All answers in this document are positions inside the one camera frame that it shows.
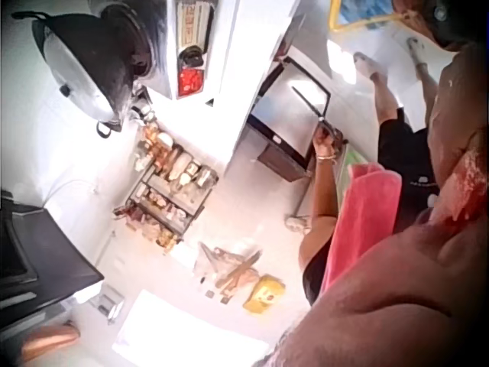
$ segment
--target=bare skin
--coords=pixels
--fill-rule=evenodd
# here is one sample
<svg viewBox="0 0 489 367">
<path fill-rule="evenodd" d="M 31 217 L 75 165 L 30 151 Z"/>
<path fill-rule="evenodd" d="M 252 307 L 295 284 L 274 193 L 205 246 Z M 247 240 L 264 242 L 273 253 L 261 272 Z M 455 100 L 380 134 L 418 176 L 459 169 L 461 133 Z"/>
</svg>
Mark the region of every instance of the bare skin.
<svg viewBox="0 0 489 367">
<path fill-rule="evenodd" d="M 332 157 L 335 152 L 332 143 L 332 137 L 323 128 L 318 128 L 313 138 L 316 156 L 319 158 Z M 316 159 L 311 230 L 304 236 L 299 248 L 301 271 L 304 271 L 335 230 L 338 218 L 338 199 L 333 164 L 331 159 Z"/>
<path fill-rule="evenodd" d="M 472 145 L 487 151 L 483 52 L 467 46 L 440 79 L 429 120 L 440 187 Z M 487 167 L 482 169 L 487 174 Z M 445 365 L 479 324 L 474 321 L 486 287 L 486 214 L 456 235 L 442 226 L 416 224 L 374 246 L 346 271 L 266 365 Z M 484 351 L 484 340 L 471 341 L 478 348 L 469 356 Z"/>
</svg>

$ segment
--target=utensil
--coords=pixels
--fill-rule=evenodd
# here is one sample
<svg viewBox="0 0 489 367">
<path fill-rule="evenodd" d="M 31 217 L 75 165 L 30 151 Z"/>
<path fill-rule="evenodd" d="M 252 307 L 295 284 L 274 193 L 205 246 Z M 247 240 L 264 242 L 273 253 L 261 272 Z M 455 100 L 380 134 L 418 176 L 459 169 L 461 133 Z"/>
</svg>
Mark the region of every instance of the utensil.
<svg viewBox="0 0 489 367">
<path fill-rule="evenodd" d="M 321 124 L 326 131 L 333 137 L 333 148 L 335 149 L 335 154 L 338 156 L 342 151 L 342 146 L 346 144 L 348 141 L 343 139 L 343 134 L 337 129 L 330 125 L 324 118 L 324 116 L 319 112 L 319 110 L 311 103 L 309 100 L 301 93 L 295 86 L 292 87 L 292 90 L 297 94 L 309 107 L 313 113 L 318 116 L 319 124 Z"/>
<path fill-rule="evenodd" d="M 20 11 L 12 17 L 34 18 L 34 40 L 60 92 L 98 121 L 98 134 L 108 138 L 112 131 L 121 131 L 131 102 L 134 71 L 115 29 L 87 14 L 50 16 Z M 100 130 L 101 125 L 108 131 Z"/>
<path fill-rule="evenodd" d="M 261 250 L 255 252 L 248 260 L 242 262 L 240 265 L 234 268 L 229 274 L 227 274 L 221 279 L 218 279 L 217 282 L 215 283 L 215 287 L 219 289 L 223 285 L 227 284 L 235 276 L 241 275 L 244 271 L 246 271 L 246 269 L 250 268 L 255 262 L 258 261 L 262 253 L 263 252 Z"/>
</svg>

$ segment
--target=leg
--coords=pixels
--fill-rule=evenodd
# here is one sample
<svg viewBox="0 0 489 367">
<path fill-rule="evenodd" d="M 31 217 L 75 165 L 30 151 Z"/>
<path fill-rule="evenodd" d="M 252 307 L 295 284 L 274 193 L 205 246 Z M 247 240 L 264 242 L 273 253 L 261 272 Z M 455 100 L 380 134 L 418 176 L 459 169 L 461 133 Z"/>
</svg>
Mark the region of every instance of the leg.
<svg viewBox="0 0 489 367">
<path fill-rule="evenodd" d="M 387 78 L 379 73 L 374 73 L 370 77 L 375 86 L 375 111 L 377 112 L 377 120 L 379 125 L 388 120 L 397 119 L 396 97 L 387 86 Z"/>
<path fill-rule="evenodd" d="M 375 86 L 375 110 L 377 120 L 382 125 L 387 120 L 397 119 L 398 104 L 396 97 L 387 86 L 387 73 L 382 70 L 381 65 L 357 52 L 353 55 L 355 66 L 360 74 L 369 78 Z"/>
<path fill-rule="evenodd" d="M 411 37 L 407 40 L 407 46 L 410 49 L 410 55 L 416 68 L 416 76 L 421 80 L 421 84 L 423 85 L 423 98 L 426 104 L 425 123 L 426 127 L 428 127 L 431 111 L 433 110 L 435 98 L 438 94 L 438 83 L 429 75 L 428 65 L 424 57 L 424 44 L 418 39 Z"/>
</svg>

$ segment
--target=pink towel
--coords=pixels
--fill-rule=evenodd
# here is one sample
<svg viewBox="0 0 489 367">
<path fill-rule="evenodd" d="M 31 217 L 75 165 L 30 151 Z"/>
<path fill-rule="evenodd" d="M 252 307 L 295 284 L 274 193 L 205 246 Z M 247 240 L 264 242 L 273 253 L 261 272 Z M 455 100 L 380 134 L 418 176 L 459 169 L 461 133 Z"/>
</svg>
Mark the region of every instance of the pink towel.
<svg viewBox="0 0 489 367">
<path fill-rule="evenodd" d="M 401 176 L 379 164 L 349 168 L 351 183 L 336 223 L 321 292 L 368 249 L 392 234 L 399 205 Z"/>
</svg>

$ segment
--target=shelf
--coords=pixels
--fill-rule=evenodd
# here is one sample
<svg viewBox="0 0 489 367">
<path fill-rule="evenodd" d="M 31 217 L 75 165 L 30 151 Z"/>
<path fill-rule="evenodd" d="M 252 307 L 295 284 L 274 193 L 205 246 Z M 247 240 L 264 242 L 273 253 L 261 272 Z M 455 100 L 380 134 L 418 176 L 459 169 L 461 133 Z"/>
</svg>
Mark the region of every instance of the shelf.
<svg viewBox="0 0 489 367">
<path fill-rule="evenodd" d="M 201 203 L 194 203 L 193 205 L 189 205 L 188 203 L 180 199 L 177 195 L 172 194 L 170 192 L 170 188 L 168 187 L 167 182 L 163 178 L 156 175 L 152 175 L 146 184 L 152 189 L 155 189 L 161 195 L 165 196 L 173 204 L 175 204 L 191 216 L 195 216 L 197 214 L 200 205 L 206 198 L 206 195 L 202 195 Z"/>
<path fill-rule="evenodd" d="M 178 226 L 176 223 L 171 222 L 167 218 L 161 215 L 160 211 L 153 208 L 152 205 L 144 202 L 143 200 L 135 200 L 132 199 L 145 214 L 149 214 L 154 217 L 158 222 L 160 222 L 163 226 L 167 227 L 169 230 L 173 231 L 176 235 L 182 236 L 185 232 L 185 228 L 182 226 Z"/>
</svg>

